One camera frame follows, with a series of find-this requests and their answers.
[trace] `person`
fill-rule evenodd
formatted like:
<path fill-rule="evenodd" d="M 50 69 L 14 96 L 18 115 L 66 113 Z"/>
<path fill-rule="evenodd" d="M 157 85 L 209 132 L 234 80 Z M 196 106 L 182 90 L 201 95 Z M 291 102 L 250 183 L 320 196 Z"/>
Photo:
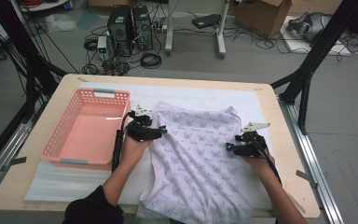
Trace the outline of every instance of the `person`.
<path fill-rule="evenodd" d="M 116 170 L 88 197 L 69 203 L 62 224 L 123 223 L 123 210 L 117 204 L 118 199 L 133 168 L 151 143 L 152 141 L 138 142 L 126 136 Z"/>
<path fill-rule="evenodd" d="M 123 210 L 117 204 L 118 199 L 132 170 L 151 143 L 152 141 L 138 142 L 126 136 L 117 169 L 88 197 L 71 202 L 65 210 L 65 219 L 62 224 L 123 223 Z M 255 174 L 266 188 L 279 223 L 307 223 L 282 188 L 267 161 L 263 158 L 244 157 L 244 159 L 251 164 Z"/>
<path fill-rule="evenodd" d="M 275 159 L 267 153 L 269 159 L 275 163 Z M 274 208 L 275 216 L 280 224 L 302 224 L 307 223 L 305 218 L 298 211 L 292 200 L 284 191 L 278 178 L 269 167 L 269 163 L 264 158 L 243 157 L 249 164 L 251 164 L 255 174 L 260 179 L 264 188 L 267 191 L 272 207 Z"/>

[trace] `cardboard box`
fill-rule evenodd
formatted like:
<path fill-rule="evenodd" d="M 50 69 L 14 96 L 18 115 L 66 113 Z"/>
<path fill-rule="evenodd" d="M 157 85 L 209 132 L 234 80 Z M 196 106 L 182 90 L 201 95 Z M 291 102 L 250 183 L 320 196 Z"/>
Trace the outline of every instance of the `cardboard box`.
<path fill-rule="evenodd" d="M 291 16 L 301 16 L 304 12 L 322 12 L 327 15 L 334 15 L 342 0 L 308 0 L 303 1 L 289 10 Z"/>
<path fill-rule="evenodd" d="M 89 0 L 91 7 L 112 7 L 114 5 L 132 6 L 132 0 Z"/>
<path fill-rule="evenodd" d="M 229 0 L 229 6 L 227 14 L 231 16 L 235 16 L 237 14 L 238 4 L 234 3 L 234 0 Z"/>
<path fill-rule="evenodd" d="M 235 15 L 236 25 L 260 36 L 272 38 L 280 32 L 290 7 L 301 0 L 258 0 L 241 2 Z"/>

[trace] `plastic bag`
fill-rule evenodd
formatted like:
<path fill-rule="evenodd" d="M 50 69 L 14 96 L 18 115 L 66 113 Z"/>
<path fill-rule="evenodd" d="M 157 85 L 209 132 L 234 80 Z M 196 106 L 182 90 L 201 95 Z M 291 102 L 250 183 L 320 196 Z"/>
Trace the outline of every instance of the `plastic bag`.
<path fill-rule="evenodd" d="M 49 33 L 59 31 L 72 31 L 76 28 L 76 23 L 66 14 L 52 14 L 45 18 Z"/>

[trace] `desk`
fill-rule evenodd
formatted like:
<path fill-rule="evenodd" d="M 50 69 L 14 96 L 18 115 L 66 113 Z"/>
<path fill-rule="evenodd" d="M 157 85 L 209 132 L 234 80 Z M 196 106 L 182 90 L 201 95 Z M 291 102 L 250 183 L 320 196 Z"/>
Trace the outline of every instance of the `desk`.
<path fill-rule="evenodd" d="M 0 185 L 0 210 L 18 211 L 64 211 L 68 203 L 34 203 L 23 200 L 40 161 L 39 153 L 48 141 L 56 122 L 59 120 L 73 91 L 82 82 L 101 82 L 131 85 L 154 85 L 192 87 L 205 89 L 254 91 L 257 94 L 263 116 L 271 123 L 268 134 L 275 150 L 276 161 L 280 164 L 280 175 L 284 189 L 294 200 L 304 217 L 318 217 L 316 203 L 310 184 L 296 175 L 296 170 L 304 172 L 295 144 L 284 120 L 273 89 L 268 84 L 218 82 L 146 77 L 102 77 L 87 75 L 65 76 L 39 121 L 34 126 L 18 158 L 27 157 L 27 162 L 14 165 L 7 172 Z M 127 213 L 135 213 L 135 205 L 122 206 Z M 270 217 L 270 211 L 255 210 L 254 217 Z"/>

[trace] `black sleeve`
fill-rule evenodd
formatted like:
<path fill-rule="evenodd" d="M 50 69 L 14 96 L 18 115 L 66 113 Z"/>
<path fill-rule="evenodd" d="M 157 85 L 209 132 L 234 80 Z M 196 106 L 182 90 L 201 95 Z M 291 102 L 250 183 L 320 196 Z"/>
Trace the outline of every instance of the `black sleeve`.
<path fill-rule="evenodd" d="M 65 210 L 65 221 L 62 224 L 86 223 L 123 223 L 123 210 L 110 204 L 100 186 L 88 197 L 71 202 Z"/>

